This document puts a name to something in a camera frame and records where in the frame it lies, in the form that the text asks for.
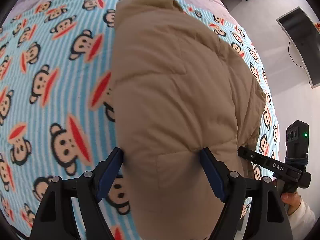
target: metal pivot bolt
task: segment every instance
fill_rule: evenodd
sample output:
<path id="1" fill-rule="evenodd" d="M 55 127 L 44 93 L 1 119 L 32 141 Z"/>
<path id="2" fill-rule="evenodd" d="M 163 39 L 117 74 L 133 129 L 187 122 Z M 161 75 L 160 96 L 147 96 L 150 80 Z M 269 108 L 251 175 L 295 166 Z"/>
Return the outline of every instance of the metal pivot bolt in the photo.
<path id="1" fill-rule="evenodd" d="M 270 177 L 268 177 L 268 176 L 264 176 L 264 177 L 263 177 L 263 180 L 264 180 L 266 183 L 270 183 L 270 182 L 271 182 L 271 179 L 270 179 Z"/>
<path id="2" fill-rule="evenodd" d="M 90 177 L 92 176 L 92 171 L 86 171 L 86 172 L 84 173 L 84 176 L 85 176 L 86 178 L 90 178 Z"/>
<path id="3" fill-rule="evenodd" d="M 230 176 L 233 178 L 237 178 L 237 177 L 239 177 L 239 173 L 236 171 L 232 171 L 232 172 L 230 172 Z"/>
<path id="4" fill-rule="evenodd" d="M 59 176 L 55 176 L 55 177 L 53 177 L 52 178 L 52 182 L 58 182 L 59 181 L 59 179 L 60 179 L 60 177 Z"/>

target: brown padded jacket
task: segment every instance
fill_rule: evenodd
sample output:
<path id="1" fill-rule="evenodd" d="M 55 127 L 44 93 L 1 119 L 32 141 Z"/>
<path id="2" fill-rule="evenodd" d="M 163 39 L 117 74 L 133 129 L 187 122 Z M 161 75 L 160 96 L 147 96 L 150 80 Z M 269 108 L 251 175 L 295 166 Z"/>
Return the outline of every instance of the brown padded jacket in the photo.
<path id="1" fill-rule="evenodd" d="M 231 171 L 255 149 L 265 94 L 246 63 L 175 0 L 116 6 L 111 82 L 116 135 L 143 239 L 204 239 L 223 204 L 199 163 L 209 147 Z"/>

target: bed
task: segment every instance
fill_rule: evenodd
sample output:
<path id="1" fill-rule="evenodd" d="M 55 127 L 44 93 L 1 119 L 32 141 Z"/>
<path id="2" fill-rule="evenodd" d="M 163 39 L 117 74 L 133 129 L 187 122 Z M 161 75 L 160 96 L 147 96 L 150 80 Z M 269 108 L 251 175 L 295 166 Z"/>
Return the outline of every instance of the bed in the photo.
<path id="1" fill-rule="evenodd" d="M 78 177 L 105 160 L 117 145 L 113 108 L 105 93 L 110 79 L 114 10 L 119 1 L 20 0 L 2 27 L 1 210 L 9 224 L 26 236 L 52 177 Z M 247 63 L 267 98 L 256 152 L 278 159 L 279 126 L 268 81 L 245 29 L 220 0 L 177 2 L 185 13 L 228 42 Z M 96 48 L 87 53 L 82 48 L 89 41 Z M 85 64 L 81 70 L 77 69 L 80 61 Z M 81 154 L 73 153 L 65 160 L 68 143 Z M 272 177 L 258 165 L 254 165 L 254 172 L 256 179 Z M 122 180 L 119 173 L 113 190 L 100 202 L 102 214 L 116 240 L 140 239 Z M 77 201 L 73 200 L 73 206 L 79 233 L 85 239 Z M 247 199 L 243 215 L 249 207 Z"/>

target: television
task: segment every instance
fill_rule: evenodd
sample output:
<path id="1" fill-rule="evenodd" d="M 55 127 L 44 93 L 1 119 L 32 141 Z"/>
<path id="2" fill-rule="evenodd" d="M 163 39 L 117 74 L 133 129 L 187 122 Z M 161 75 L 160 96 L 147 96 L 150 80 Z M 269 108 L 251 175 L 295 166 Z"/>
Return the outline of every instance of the television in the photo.
<path id="1" fill-rule="evenodd" d="M 300 7 L 276 21 L 296 46 L 311 87 L 320 86 L 320 32 Z"/>

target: tv frame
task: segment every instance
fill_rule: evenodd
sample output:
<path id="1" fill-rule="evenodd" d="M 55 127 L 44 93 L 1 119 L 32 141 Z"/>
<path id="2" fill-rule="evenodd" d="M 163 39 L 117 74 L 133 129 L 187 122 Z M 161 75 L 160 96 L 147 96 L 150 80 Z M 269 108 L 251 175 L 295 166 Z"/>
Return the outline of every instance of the tv frame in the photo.
<path id="1" fill-rule="evenodd" d="M 316 87 L 320 86 L 320 83 L 319 83 L 319 84 L 315 84 L 315 85 L 312 83 L 312 80 L 311 80 L 311 78 L 310 78 L 310 74 L 309 74 L 308 68 L 306 67 L 306 64 L 304 63 L 304 60 L 303 60 L 303 58 L 302 58 L 302 56 L 301 56 L 301 54 L 300 54 L 300 52 L 299 52 L 296 44 L 295 44 L 294 41 L 291 39 L 291 37 L 290 37 L 290 35 L 287 33 L 286 29 L 283 27 L 283 25 L 282 25 L 282 24 L 280 23 L 280 21 L 279 21 L 279 19 L 281 19 L 282 17 L 288 15 L 289 13 L 292 13 L 292 12 L 295 11 L 296 9 L 301 9 L 301 7 L 298 6 L 297 8 L 292 9 L 290 12 L 287 12 L 286 14 L 284 14 L 284 15 L 282 15 L 281 17 L 279 17 L 278 19 L 276 19 L 276 21 L 277 21 L 277 23 L 279 23 L 279 25 L 281 26 L 281 28 L 282 28 L 282 30 L 284 31 L 284 33 L 287 34 L 287 36 L 288 36 L 288 38 L 290 39 L 290 41 L 292 42 L 292 44 L 296 47 L 296 49 L 297 49 L 297 51 L 298 51 L 298 54 L 299 54 L 299 56 L 300 56 L 300 58 L 301 58 L 301 60 L 302 60 L 303 67 L 304 67 L 304 69 L 306 70 L 306 73 L 307 73 L 307 76 L 308 76 L 308 79 L 309 79 L 309 84 L 310 84 L 311 88 L 316 88 Z M 309 16 L 308 16 L 302 9 L 301 9 L 301 11 L 308 17 L 309 21 L 313 24 L 313 21 L 311 21 L 311 19 L 309 18 Z"/>

